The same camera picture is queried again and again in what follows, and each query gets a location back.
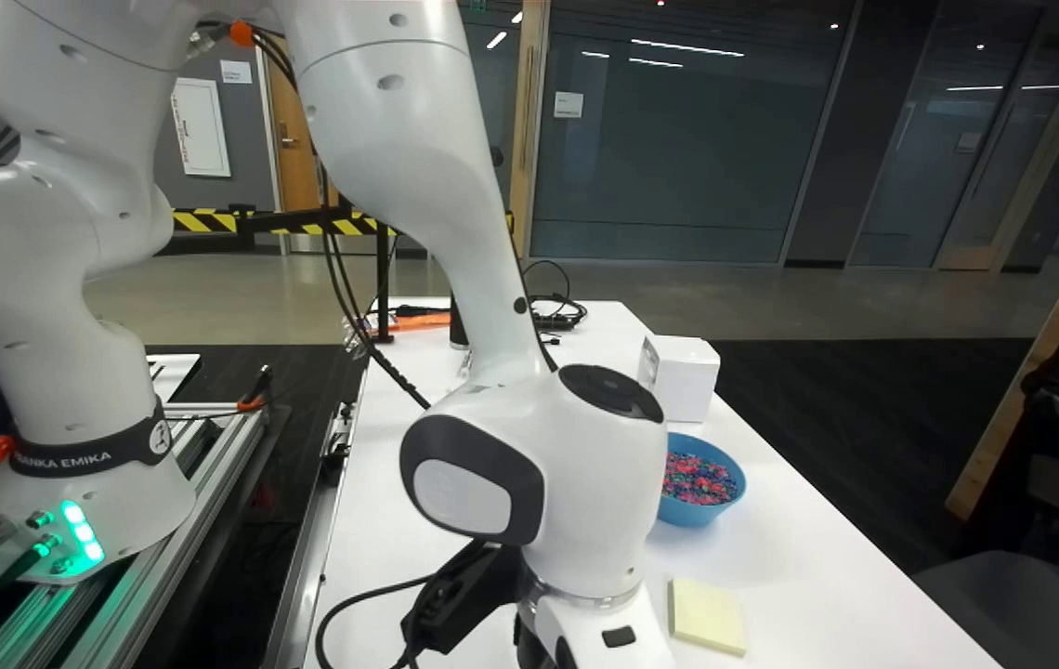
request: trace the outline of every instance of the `floor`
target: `floor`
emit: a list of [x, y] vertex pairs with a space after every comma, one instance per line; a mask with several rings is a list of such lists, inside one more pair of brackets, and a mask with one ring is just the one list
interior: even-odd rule
[[943, 513], [1029, 337], [729, 343], [718, 394], [903, 572], [961, 555]]
[[[354, 256], [348, 271], [370, 297], [370, 261]], [[569, 275], [577, 297], [626, 300], [654, 332], [738, 343], [1029, 337], [1059, 297], [1059, 262], [1041, 275], [571, 262]], [[538, 266], [526, 286], [562, 290], [562, 275]], [[445, 280], [432, 261], [398, 261], [393, 292], [445, 292]], [[343, 343], [323, 256], [154, 256], [94, 280], [86, 297], [154, 345]]]

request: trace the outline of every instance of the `blue bowl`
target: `blue bowl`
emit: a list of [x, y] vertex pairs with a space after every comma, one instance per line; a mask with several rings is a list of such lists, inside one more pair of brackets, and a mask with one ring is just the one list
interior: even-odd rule
[[718, 506], [692, 506], [683, 498], [661, 494], [661, 521], [665, 523], [707, 526], [707, 523], [712, 523], [718, 513], [725, 513], [732, 500], [738, 500], [746, 494], [744, 467], [729, 454], [720, 454], [712, 442], [667, 431], [667, 458], [698, 458], [698, 462], [720, 464], [729, 498]]

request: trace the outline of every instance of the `warning tape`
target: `warning tape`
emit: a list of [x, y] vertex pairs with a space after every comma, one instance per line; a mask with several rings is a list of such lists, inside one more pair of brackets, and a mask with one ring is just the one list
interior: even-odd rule
[[360, 209], [310, 209], [310, 212], [253, 212], [253, 209], [173, 209], [173, 233], [338, 233], [374, 236], [388, 233]]
[[179, 233], [236, 233], [236, 212], [220, 209], [173, 209], [171, 222]]

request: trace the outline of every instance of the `yellow black striped tape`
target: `yellow black striped tape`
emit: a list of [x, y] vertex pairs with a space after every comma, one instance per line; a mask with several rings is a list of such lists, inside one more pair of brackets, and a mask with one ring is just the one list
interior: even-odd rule
[[[377, 222], [374, 219], [330, 219], [335, 233], [338, 236], [374, 236], [377, 233]], [[325, 233], [323, 222], [294, 222], [294, 228], [276, 228], [271, 233]]]
[[220, 209], [179, 209], [171, 222], [179, 233], [236, 233], [236, 214]]
[[[365, 214], [355, 209], [338, 212], [330, 228], [338, 236], [374, 236], [382, 231], [374, 214]], [[173, 209], [173, 231], [179, 233], [236, 233], [242, 222], [236, 222], [236, 212], [224, 212], [224, 209]], [[294, 228], [276, 228], [271, 233], [325, 233], [325, 228], [294, 222]]]

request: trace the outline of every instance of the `white box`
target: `white box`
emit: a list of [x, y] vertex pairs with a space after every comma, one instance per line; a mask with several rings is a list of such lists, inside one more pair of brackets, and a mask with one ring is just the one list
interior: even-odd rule
[[641, 337], [639, 383], [661, 402], [667, 423], [707, 421], [720, 355], [707, 337]]

